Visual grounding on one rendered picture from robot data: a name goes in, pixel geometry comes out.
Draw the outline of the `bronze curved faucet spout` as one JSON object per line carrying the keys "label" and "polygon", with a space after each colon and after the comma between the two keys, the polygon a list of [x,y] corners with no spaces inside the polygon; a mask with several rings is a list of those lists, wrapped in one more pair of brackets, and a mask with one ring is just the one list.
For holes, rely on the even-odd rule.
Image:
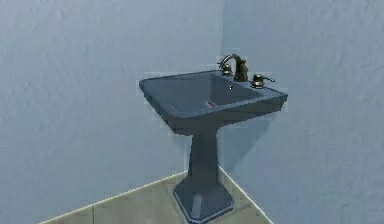
{"label": "bronze curved faucet spout", "polygon": [[246,60],[242,59],[237,54],[230,54],[225,56],[220,62],[222,64],[228,64],[228,61],[231,59],[234,59],[236,64],[235,72],[232,72],[232,75],[234,76],[233,80],[235,82],[246,82],[248,80]]}

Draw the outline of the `blue-grey pedestal sink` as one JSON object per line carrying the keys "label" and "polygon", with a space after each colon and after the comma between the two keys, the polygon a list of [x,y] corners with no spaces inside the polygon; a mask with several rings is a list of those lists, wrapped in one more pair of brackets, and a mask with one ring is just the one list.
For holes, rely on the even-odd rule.
{"label": "blue-grey pedestal sink", "polygon": [[187,175],[173,189],[186,221],[207,224],[233,210],[234,199],[219,180],[217,132],[281,110],[288,95],[235,82],[220,70],[146,78],[139,88],[173,133],[192,138]]}

